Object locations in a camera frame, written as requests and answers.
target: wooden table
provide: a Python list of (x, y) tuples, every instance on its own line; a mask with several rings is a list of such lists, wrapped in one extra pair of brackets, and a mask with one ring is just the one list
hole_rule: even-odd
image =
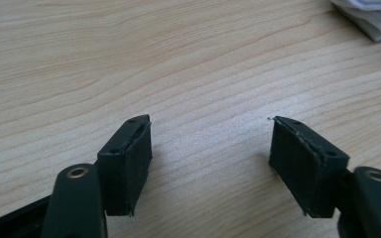
[(0, 0), (0, 216), (147, 113), (149, 177), (110, 237), (336, 237), (269, 167), (268, 118), (381, 169), (381, 43), (327, 0)]

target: wood grain pattern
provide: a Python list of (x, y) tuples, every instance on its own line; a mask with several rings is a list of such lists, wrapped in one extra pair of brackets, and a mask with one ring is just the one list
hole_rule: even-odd
[(0, 216), (144, 113), (149, 179), (111, 237), (336, 237), (268, 166), (268, 117), (381, 169), (381, 43), (325, 0), (0, 0)]

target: wood grain surface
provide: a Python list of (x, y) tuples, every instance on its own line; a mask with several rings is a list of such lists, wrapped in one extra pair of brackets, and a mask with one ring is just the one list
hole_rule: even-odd
[(0, 0), (0, 216), (140, 114), (154, 159), (110, 237), (337, 237), (269, 167), (268, 118), (381, 169), (381, 43), (327, 0)]

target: light wood tabletop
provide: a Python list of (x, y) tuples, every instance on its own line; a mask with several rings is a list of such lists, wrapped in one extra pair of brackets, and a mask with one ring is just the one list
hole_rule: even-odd
[(110, 237), (337, 237), (269, 166), (268, 118), (381, 169), (381, 42), (327, 0), (0, 0), (0, 216), (141, 114), (153, 161)]

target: white cloth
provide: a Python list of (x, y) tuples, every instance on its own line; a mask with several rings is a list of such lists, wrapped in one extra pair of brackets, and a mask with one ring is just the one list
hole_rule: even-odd
[(331, 2), (372, 40), (381, 40), (381, 0), (331, 0)]

